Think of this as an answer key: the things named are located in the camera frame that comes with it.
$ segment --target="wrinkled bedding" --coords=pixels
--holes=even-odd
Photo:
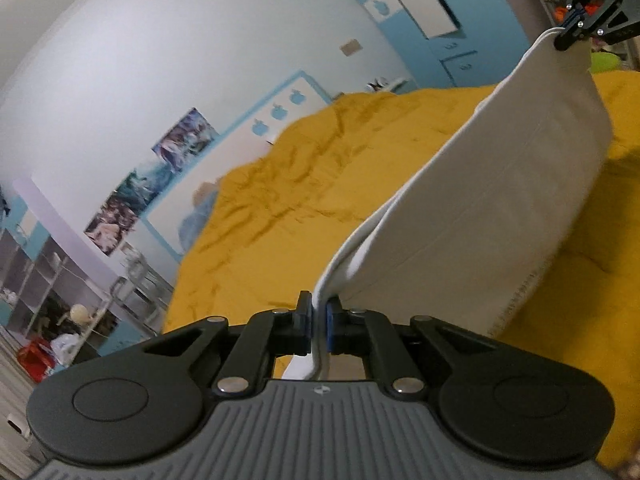
[[[639,73],[595,77],[615,139],[573,233],[501,339],[595,375],[616,401],[598,457],[640,438]],[[421,168],[492,88],[352,94],[231,171],[180,266],[165,330],[217,314],[231,324],[294,308],[344,239]]]

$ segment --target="white towel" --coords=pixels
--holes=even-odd
[[[534,290],[596,179],[612,131],[590,44],[544,32],[411,180],[348,238],[321,276],[312,356],[286,378],[325,377],[324,305],[428,314],[499,332]]]

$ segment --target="metal screw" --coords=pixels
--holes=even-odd
[[[249,387],[244,377],[225,377],[218,381],[218,389],[225,394],[240,394]]]
[[[393,388],[399,394],[416,394],[424,388],[424,383],[415,377],[400,377],[394,381]]]

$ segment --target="anime poster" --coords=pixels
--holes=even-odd
[[[191,109],[111,193],[84,233],[109,256],[156,196],[217,136],[199,111]]]

